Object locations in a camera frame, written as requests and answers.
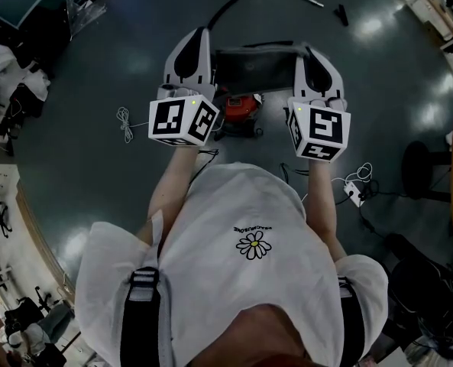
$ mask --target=power strip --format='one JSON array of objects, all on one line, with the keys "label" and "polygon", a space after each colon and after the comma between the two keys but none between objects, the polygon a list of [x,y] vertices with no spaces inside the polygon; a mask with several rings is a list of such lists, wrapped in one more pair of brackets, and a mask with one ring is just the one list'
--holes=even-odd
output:
[{"label": "power strip", "polygon": [[352,202],[357,206],[357,208],[360,208],[365,203],[365,200],[361,199],[361,192],[355,186],[355,183],[348,182],[343,187],[343,191],[346,192],[347,196],[350,197],[350,200],[352,200]]}]

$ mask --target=wooden edge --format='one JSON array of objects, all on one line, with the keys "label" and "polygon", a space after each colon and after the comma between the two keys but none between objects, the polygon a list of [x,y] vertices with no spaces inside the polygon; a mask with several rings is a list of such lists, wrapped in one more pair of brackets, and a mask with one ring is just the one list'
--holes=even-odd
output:
[{"label": "wooden edge", "polygon": [[448,12],[445,9],[442,9],[442,7],[440,7],[440,4],[438,2],[436,2],[435,0],[426,0],[426,1],[433,7],[433,9],[437,12],[438,16],[444,21],[445,25],[447,26],[447,28],[449,29],[449,31],[453,37],[453,21],[450,21],[450,22],[448,21],[448,19],[449,19],[449,18],[447,18]]},{"label": "wooden edge", "polygon": [[65,271],[61,268],[53,252],[51,251],[50,246],[44,240],[43,234],[41,234],[41,231],[37,226],[37,221],[34,218],[34,214],[32,213],[26,200],[26,196],[24,195],[24,189],[21,182],[18,182],[18,193],[15,199],[18,203],[19,210],[21,211],[22,219],[28,228],[29,235],[36,246],[36,249],[39,251],[48,270],[53,275],[59,287],[65,293],[67,299],[74,304],[75,287],[66,276]]}]

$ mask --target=daisy print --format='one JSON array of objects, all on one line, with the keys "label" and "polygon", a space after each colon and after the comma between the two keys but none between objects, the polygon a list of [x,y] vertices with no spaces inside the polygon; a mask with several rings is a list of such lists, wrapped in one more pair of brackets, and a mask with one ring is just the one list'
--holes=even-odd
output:
[{"label": "daisy print", "polygon": [[246,238],[240,239],[240,243],[236,245],[240,249],[240,253],[246,255],[249,260],[264,257],[269,250],[272,249],[269,243],[262,241],[264,237],[262,231],[247,234]]}]

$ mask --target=shoulder strap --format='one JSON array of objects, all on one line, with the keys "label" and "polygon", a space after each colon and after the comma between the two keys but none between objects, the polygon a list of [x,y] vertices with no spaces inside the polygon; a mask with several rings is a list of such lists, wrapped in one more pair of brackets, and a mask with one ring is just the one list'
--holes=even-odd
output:
[{"label": "shoulder strap", "polygon": [[362,359],[365,344],[364,318],[354,288],[347,278],[339,278],[345,341],[340,367],[352,367]]},{"label": "shoulder strap", "polygon": [[158,367],[158,270],[146,267],[135,271],[125,302],[121,331],[121,367],[136,365],[139,354],[147,365]]},{"label": "shoulder strap", "polygon": [[167,280],[156,268],[133,272],[121,329],[121,367],[146,355],[149,367],[173,367]]}]

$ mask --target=plastic bag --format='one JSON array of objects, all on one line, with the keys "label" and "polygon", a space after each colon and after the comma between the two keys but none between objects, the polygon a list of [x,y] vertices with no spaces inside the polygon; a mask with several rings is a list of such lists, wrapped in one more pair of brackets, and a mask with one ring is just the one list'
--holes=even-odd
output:
[{"label": "plastic bag", "polygon": [[73,0],[66,0],[66,13],[70,26],[70,40],[73,39],[86,25],[107,11],[105,5],[87,2],[80,6]]}]

